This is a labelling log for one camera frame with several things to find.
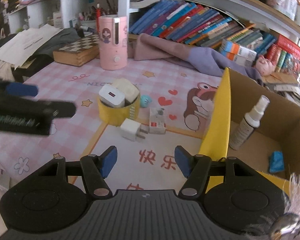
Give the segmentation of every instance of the chess board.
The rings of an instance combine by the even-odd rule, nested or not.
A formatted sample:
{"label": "chess board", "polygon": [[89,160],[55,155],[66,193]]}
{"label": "chess board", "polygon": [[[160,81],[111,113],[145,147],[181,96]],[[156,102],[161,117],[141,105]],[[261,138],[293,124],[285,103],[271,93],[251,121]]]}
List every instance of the chess board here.
{"label": "chess board", "polygon": [[71,44],[68,44],[57,51],[79,53],[85,51],[86,49],[97,46],[99,44],[99,41],[99,34],[93,34]]}
{"label": "chess board", "polygon": [[58,63],[80,67],[99,55],[99,35],[93,34],[53,52]]}

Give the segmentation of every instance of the white charger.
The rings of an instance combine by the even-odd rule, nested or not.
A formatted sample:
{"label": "white charger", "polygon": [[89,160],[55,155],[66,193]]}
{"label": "white charger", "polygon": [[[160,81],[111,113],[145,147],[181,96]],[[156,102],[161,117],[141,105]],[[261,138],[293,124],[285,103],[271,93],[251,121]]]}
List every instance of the white charger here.
{"label": "white charger", "polygon": [[137,139],[137,137],[145,139],[145,137],[141,135],[140,132],[146,134],[148,133],[147,131],[141,129],[141,123],[128,118],[126,118],[120,126],[121,136],[133,142]]}
{"label": "white charger", "polygon": [[105,105],[113,108],[124,107],[125,96],[117,88],[105,84],[99,91],[100,101]]}

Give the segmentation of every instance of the pink checkered tablecloth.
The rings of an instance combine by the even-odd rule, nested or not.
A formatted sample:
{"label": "pink checkered tablecloth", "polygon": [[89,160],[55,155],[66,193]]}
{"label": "pink checkered tablecloth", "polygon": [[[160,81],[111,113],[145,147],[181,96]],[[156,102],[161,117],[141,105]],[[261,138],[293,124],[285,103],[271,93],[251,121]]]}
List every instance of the pink checkered tablecloth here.
{"label": "pink checkered tablecloth", "polygon": [[[71,119],[55,119],[48,137],[0,132],[0,165],[12,178],[20,181],[54,155],[64,156],[67,161],[79,160],[102,124],[96,101],[99,90],[104,84],[121,77],[135,84],[142,95],[150,95],[153,100],[151,107],[164,107],[167,126],[173,127],[178,136],[189,132],[198,141],[195,146],[198,149],[206,119],[205,111],[212,110],[211,95],[220,78],[164,60],[129,60],[128,66],[116,71],[103,70],[98,59],[80,68],[53,62],[26,83],[39,87],[35,99],[74,101],[76,114]],[[148,118],[149,108],[141,108],[138,119]],[[106,147],[104,136],[108,136],[110,143],[111,129],[100,138],[98,144],[103,143]]]}

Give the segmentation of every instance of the red heart print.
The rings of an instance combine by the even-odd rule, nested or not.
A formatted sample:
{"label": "red heart print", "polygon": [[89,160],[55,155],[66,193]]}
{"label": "red heart print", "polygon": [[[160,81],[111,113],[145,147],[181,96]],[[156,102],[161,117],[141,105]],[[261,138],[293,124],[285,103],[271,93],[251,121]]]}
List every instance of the red heart print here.
{"label": "red heart print", "polygon": [[160,106],[170,106],[172,105],[172,100],[166,100],[165,97],[159,97],[158,102]]}
{"label": "red heart print", "polygon": [[169,92],[169,94],[172,94],[174,96],[176,96],[178,94],[177,90],[169,90],[168,92]]}
{"label": "red heart print", "polygon": [[177,116],[176,115],[173,115],[173,114],[169,114],[169,118],[171,120],[176,120],[177,119]]}

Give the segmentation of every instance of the white spray nozzle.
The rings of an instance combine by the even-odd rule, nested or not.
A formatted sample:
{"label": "white spray nozzle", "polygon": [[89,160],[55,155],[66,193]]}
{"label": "white spray nozzle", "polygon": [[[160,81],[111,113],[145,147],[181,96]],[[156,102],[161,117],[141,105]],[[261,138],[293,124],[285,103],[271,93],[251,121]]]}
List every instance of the white spray nozzle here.
{"label": "white spray nozzle", "polygon": [[262,95],[258,103],[255,105],[256,111],[263,114],[269,103],[270,100],[266,96]]}

